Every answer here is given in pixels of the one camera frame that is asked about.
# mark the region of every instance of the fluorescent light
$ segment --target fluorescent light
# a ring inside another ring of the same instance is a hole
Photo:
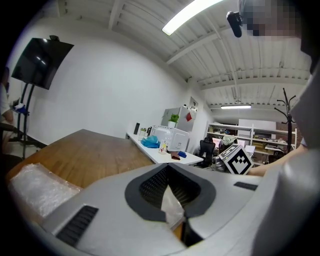
[[[230,106],[221,106],[223,110],[234,110],[234,109],[251,109],[251,105],[230,105]]]
[[[188,6],[183,8],[176,16],[174,16],[162,29],[164,33],[171,36],[177,28],[183,23],[191,19],[193,16],[202,12],[210,6],[221,2],[222,0],[194,0]]]

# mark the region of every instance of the wall-mounted tv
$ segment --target wall-mounted tv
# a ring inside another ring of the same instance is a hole
[[[49,90],[60,64],[72,47],[65,42],[32,38],[15,65],[12,77]]]

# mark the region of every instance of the microwave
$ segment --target microwave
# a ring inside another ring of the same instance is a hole
[[[186,151],[189,142],[189,132],[162,125],[154,125],[150,135],[157,137],[161,143],[166,140],[168,151]]]

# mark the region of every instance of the potted plant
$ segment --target potted plant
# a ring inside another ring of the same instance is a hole
[[[171,118],[169,119],[169,122],[168,122],[168,127],[169,128],[175,128],[176,127],[176,123],[178,122],[178,120],[179,120],[179,115],[178,114],[172,114]]]

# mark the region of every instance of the white ceiling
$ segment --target white ceiling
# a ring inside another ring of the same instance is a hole
[[[199,13],[171,36],[163,26],[192,0],[54,0],[59,16],[95,22],[150,49],[185,80],[194,78],[208,105],[254,104],[269,108],[299,95],[310,73],[311,59],[300,40],[271,41],[242,33],[236,38],[228,11],[238,0],[223,0]]]

